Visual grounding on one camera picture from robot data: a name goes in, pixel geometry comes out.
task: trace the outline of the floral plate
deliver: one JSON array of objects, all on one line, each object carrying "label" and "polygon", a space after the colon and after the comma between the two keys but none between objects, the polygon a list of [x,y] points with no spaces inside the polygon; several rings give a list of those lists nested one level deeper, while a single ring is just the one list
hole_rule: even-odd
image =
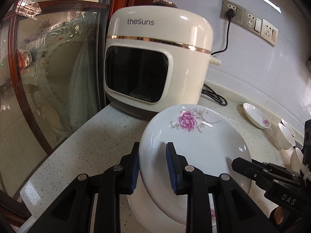
[{"label": "floral plate", "polygon": [[[176,152],[185,156],[190,165],[213,176],[228,173],[248,193],[251,180],[231,168],[232,160],[237,157],[251,161],[245,141],[236,128],[206,107],[172,106],[150,121],[139,146],[143,185],[156,206],[172,220],[186,224],[187,196],[176,196],[171,188],[165,156],[168,142],[174,143]],[[135,192],[128,197],[130,203],[134,197]]]},{"label": "floral plate", "polygon": [[255,126],[257,126],[260,129],[270,129],[271,123],[269,119],[266,117],[262,111],[249,104],[249,103],[243,103],[243,110],[244,114],[250,120]]}]

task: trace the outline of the rice cooker window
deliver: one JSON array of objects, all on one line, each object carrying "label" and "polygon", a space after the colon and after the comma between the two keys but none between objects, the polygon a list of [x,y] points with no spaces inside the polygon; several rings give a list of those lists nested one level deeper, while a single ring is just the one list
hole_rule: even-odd
[{"label": "rice cooker window", "polygon": [[164,90],[168,65],[161,52],[110,46],[105,61],[106,84],[116,92],[156,103]]}]

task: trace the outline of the pink flower pattern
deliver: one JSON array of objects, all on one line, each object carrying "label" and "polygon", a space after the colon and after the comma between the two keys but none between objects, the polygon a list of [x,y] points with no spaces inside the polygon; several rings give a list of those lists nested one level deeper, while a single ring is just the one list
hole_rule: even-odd
[{"label": "pink flower pattern", "polygon": [[205,110],[197,110],[197,109],[193,109],[193,111],[190,109],[186,111],[181,111],[180,116],[177,118],[177,122],[174,123],[173,121],[170,122],[171,128],[172,129],[176,128],[177,130],[183,129],[188,132],[194,131],[194,129],[196,128],[200,133],[202,133],[200,129],[204,128],[207,123],[219,123],[221,121],[221,120],[217,122],[206,121],[203,117],[204,111]]},{"label": "pink flower pattern", "polygon": [[262,119],[262,123],[263,123],[265,126],[269,126],[269,124],[270,124],[269,120],[268,120],[268,119],[265,119],[265,118]]},{"label": "pink flower pattern", "polygon": [[214,209],[211,209],[211,217],[212,217],[212,220],[216,220],[216,213]]},{"label": "pink flower pattern", "polygon": [[192,113],[190,109],[188,109],[187,111],[181,111],[180,117],[178,117],[177,119],[179,127],[188,132],[194,131],[194,127],[197,124],[197,121],[195,120],[194,117],[195,115]]}]

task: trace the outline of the gold trim stripe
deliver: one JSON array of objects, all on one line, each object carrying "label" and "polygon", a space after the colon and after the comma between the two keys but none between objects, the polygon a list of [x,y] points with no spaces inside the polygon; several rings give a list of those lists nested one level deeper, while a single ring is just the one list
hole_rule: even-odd
[{"label": "gold trim stripe", "polygon": [[149,37],[134,37],[134,36],[116,36],[116,35],[111,35],[108,36],[107,38],[111,39],[131,39],[131,40],[142,40],[142,41],[148,41],[148,42],[155,42],[155,43],[162,43],[166,45],[172,45],[172,46],[177,46],[181,48],[186,48],[190,49],[192,51],[198,51],[198,52],[203,52],[206,54],[211,54],[210,50],[206,50],[197,46],[190,46],[187,44],[179,43],[179,42],[172,42],[172,41],[167,41],[167,40],[162,40],[162,39],[156,39],[156,38],[149,38]]}]

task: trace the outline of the small white dish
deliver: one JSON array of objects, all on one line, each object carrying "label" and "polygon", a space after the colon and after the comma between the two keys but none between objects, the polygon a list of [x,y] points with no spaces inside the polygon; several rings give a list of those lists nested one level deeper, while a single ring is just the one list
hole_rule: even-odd
[{"label": "small white dish", "polygon": [[292,155],[290,156],[290,169],[295,172],[300,172],[303,158],[304,155],[302,154],[301,150],[295,148]]},{"label": "small white dish", "polygon": [[236,128],[204,106],[172,106],[157,114],[144,130],[139,145],[139,166],[150,198],[174,221],[186,224],[187,195],[177,196],[171,188],[165,155],[168,142],[174,143],[177,154],[185,156],[190,165],[213,176],[228,173],[249,192],[251,180],[231,167],[237,157],[251,161],[246,143]]},{"label": "small white dish", "polygon": [[278,123],[274,137],[274,144],[279,150],[288,150],[296,145],[295,139],[291,135],[290,131],[281,123]]},{"label": "small white dish", "polygon": [[288,122],[286,122],[284,119],[281,119],[281,124],[283,124],[286,127],[286,129],[288,129],[288,131],[292,134],[293,137],[295,137],[295,132]]},{"label": "small white dish", "polygon": [[246,117],[260,129],[270,129],[271,123],[262,111],[249,103],[243,103]]}]

